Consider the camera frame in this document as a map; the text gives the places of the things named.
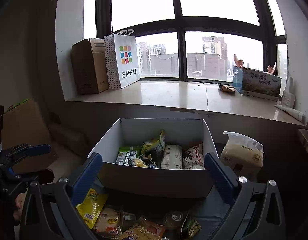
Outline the person left hand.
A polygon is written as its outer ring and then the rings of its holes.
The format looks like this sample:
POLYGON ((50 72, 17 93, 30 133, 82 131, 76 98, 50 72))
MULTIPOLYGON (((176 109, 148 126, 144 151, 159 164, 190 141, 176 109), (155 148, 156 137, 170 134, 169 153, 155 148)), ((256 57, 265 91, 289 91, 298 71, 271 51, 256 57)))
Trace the person left hand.
POLYGON ((21 193, 15 199, 15 204, 16 204, 16 210, 14 211, 15 220, 21 220, 25 196, 26 196, 25 193, 21 193))

